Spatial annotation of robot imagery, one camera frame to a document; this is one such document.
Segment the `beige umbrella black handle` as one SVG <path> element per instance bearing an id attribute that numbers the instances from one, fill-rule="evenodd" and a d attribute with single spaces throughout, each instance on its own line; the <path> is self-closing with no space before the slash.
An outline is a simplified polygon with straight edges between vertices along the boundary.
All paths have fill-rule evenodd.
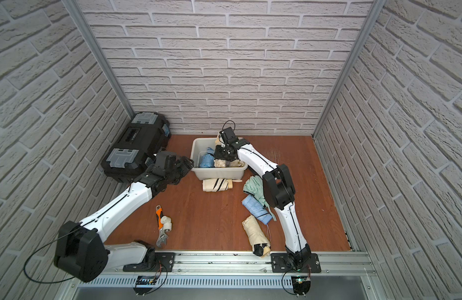
<path id="1" fill-rule="evenodd" d="M 257 219 L 250 215 L 242 222 L 242 226 L 248 236 L 253 254 L 261 258 L 268 256 L 271 253 L 271 244 L 261 230 Z"/>

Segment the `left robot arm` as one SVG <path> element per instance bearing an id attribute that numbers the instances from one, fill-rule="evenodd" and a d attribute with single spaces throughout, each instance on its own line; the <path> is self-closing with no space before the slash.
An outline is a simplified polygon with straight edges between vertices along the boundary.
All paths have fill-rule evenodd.
<path id="1" fill-rule="evenodd" d="M 177 185 L 193 165 L 193 160 L 185 156 L 158 152 L 155 162 L 122 194 L 81 221 L 68 221 L 60 227 L 54 266 L 85 283 L 110 269 L 151 270 L 156 262 L 154 248 L 147 242 L 112 246 L 104 243 L 139 207 L 165 191 L 168 185 Z"/>

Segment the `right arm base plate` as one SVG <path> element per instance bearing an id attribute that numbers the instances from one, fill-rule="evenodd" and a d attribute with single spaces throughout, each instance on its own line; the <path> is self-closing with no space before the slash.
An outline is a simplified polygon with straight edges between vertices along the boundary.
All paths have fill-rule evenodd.
<path id="1" fill-rule="evenodd" d="M 322 272 L 320 260 L 316 253 L 305 254 L 304 257 L 301 255 L 289 256 L 285 252 L 276 252 L 270 255 L 271 266 L 274 273 L 308 273 L 318 274 Z"/>

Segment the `light blue umbrella front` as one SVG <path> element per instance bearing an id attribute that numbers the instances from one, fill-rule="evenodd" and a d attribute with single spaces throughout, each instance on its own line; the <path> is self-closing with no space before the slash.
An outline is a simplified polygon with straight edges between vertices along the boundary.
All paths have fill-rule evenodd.
<path id="1" fill-rule="evenodd" d="M 213 168 L 215 159 L 214 154 L 215 150 L 211 147 L 208 147 L 200 160 L 199 168 Z"/>

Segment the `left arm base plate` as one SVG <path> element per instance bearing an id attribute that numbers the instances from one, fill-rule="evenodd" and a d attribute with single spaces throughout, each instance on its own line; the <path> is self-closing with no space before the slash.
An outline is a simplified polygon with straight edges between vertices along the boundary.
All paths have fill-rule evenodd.
<path id="1" fill-rule="evenodd" d="M 123 267 L 123 272 L 156 272 L 162 267 L 168 272 L 173 269 L 175 252 L 155 252 L 150 250 L 145 255 L 142 262 L 138 264 L 128 264 Z"/>

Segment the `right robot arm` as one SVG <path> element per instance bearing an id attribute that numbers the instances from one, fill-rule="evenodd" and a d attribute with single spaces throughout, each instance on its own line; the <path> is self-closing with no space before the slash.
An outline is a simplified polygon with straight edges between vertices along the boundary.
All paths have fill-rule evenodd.
<path id="1" fill-rule="evenodd" d="M 295 209 L 295 187 L 289 168 L 268 160 L 252 144 L 238 138 L 231 127 L 219 133 L 225 152 L 243 162 L 263 181 L 263 195 L 275 210 L 285 235 L 289 264 L 294 270 L 303 267 L 312 254 L 298 222 Z"/>

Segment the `periwinkle blue umbrella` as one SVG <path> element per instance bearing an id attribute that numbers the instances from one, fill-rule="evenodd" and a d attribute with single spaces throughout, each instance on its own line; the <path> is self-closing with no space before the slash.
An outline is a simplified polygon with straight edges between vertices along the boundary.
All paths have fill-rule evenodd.
<path id="1" fill-rule="evenodd" d="M 267 225 L 273 220 L 272 214 L 265 209 L 264 205 L 260 204 L 253 196 L 248 195 L 243 201 L 242 205 L 253 215 L 257 220 Z"/>

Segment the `beige umbrella black stripes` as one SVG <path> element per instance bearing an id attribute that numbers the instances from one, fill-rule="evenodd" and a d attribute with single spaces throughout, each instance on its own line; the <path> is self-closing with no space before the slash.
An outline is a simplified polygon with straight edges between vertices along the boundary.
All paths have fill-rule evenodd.
<path id="1" fill-rule="evenodd" d="M 202 187 L 204 192 L 220 192 L 227 191 L 233 188 L 235 183 L 241 183 L 242 180 L 238 179 L 205 179 L 202 181 Z"/>

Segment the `white plastic storage box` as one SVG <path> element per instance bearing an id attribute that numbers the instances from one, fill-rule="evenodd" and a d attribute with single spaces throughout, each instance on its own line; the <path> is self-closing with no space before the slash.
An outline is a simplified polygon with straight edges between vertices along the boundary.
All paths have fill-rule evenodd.
<path id="1" fill-rule="evenodd" d="M 216 140 L 215 137 L 200 137 L 193 141 L 191 157 L 194 167 L 192 171 L 199 180 L 241 180 L 248 165 L 238 161 L 233 163 L 219 161 L 211 157 L 209 150 L 215 150 Z"/>

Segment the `mint green umbrella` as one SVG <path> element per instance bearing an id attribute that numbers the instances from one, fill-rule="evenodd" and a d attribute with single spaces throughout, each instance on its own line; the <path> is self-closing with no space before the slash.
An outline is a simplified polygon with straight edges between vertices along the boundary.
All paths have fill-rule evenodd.
<path id="1" fill-rule="evenodd" d="M 245 194 L 253 196 L 261 205 L 264 205 L 265 209 L 267 209 L 273 216 L 273 221 L 276 221 L 276 216 L 272 213 L 270 209 L 270 205 L 267 203 L 264 197 L 263 192 L 263 181 L 259 176 L 251 176 L 243 187 L 243 192 Z"/>

